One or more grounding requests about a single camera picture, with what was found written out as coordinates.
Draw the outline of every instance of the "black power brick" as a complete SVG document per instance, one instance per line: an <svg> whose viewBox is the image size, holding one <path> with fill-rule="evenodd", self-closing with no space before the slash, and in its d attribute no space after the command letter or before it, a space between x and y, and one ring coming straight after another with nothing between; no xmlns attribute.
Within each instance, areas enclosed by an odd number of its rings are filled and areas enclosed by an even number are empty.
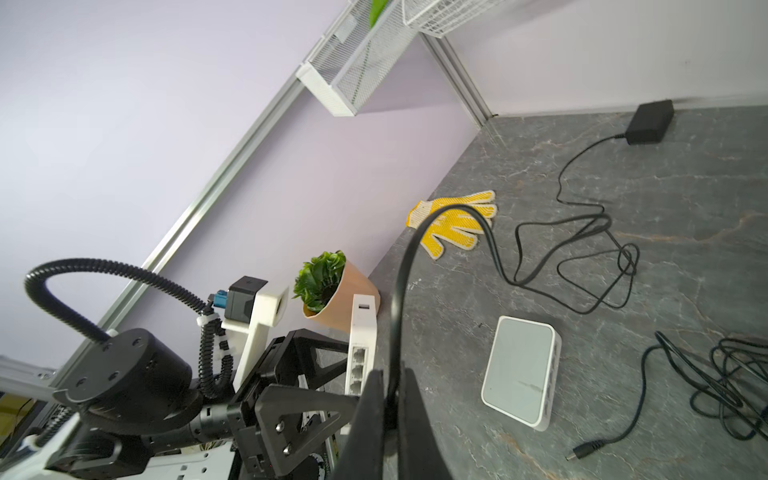
<svg viewBox="0 0 768 480"><path fill-rule="evenodd" d="M624 137L629 145L657 144L664 138L674 115L672 100L655 101L637 107Z"/></svg>

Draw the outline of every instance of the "white wire rack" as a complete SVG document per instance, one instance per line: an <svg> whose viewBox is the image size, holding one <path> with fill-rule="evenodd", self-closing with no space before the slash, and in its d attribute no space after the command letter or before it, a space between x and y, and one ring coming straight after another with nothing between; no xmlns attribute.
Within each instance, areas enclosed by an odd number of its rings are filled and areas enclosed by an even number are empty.
<svg viewBox="0 0 768 480"><path fill-rule="evenodd" d="M401 0L390 0L372 28L371 0L349 3L299 66L296 76L335 117L366 103L418 32L402 23Z"/></svg>
<svg viewBox="0 0 768 480"><path fill-rule="evenodd" d="M402 0L405 25L441 38L504 0Z"/></svg>

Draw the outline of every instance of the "blue connector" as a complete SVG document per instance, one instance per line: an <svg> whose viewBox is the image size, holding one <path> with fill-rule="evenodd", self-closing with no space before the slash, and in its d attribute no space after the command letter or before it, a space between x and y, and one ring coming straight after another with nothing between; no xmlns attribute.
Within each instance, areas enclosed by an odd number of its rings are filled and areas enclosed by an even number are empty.
<svg viewBox="0 0 768 480"><path fill-rule="evenodd" d="M214 306L218 308L227 308L227 292L225 290L219 290L214 295Z"/></svg>

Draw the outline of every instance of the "glove cuff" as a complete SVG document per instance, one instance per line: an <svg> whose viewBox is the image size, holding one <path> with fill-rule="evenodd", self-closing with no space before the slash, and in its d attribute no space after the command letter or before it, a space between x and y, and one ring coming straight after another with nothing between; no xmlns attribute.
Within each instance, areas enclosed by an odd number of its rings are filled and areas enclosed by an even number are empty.
<svg viewBox="0 0 768 480"><path fill-rule="evenodd" d="M411 213L408 214L408 221L406 222L406 226L411 228L419 228L419 225L421 225L424 219L426 219L429 216L431 210L432 210L431 201L429 202L425 202L424 200L420 201L419 204L413 207L413 210L411 210Z"/></svg>

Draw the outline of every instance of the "work glove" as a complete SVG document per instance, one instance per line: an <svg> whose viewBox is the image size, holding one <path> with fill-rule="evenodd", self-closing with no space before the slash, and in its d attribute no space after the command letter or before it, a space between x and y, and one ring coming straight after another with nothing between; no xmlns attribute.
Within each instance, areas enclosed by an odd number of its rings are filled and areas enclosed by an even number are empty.
<svg viewBox="0 0 768 480"><path fill-rule="evenodd" d="M473 207L486 219L496 216L496 206L490 204L496 198L492 190L478 192L467 195L466 197L447 197L435 198L429 202L421 201L413 207L408 214L406 225L411 228L417 228L435 210L443 208L446 205L465 204ZM422 237L422 247L427 250L432 259L437 260L442 255L445 248L438 239L453 243L464 250L471 250L477 245L478 238L473 233L483 233L480 223L472 218L472 215L462 210L448 210L440 215L427 228L424 237Z"/></svg>

